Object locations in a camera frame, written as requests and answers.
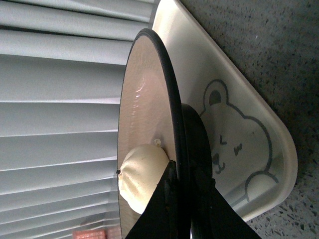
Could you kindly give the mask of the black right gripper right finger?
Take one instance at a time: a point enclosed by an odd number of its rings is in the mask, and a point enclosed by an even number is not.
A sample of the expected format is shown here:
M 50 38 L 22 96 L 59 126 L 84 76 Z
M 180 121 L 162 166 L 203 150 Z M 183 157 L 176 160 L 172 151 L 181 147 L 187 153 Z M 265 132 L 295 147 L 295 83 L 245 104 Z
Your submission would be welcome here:
M 193 168 L 193 238 L 258 239 L 215 188 L 215 180 L 199 167 Z

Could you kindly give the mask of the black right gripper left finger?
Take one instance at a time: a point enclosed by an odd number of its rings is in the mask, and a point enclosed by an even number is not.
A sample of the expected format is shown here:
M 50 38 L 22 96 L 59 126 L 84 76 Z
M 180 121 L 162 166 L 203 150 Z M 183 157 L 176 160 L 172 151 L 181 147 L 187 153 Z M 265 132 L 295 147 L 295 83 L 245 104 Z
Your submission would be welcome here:
M 127 239 L 176 239 L 178 182 L 175 161 L 169 161 L 146 209 L 130 229 Z

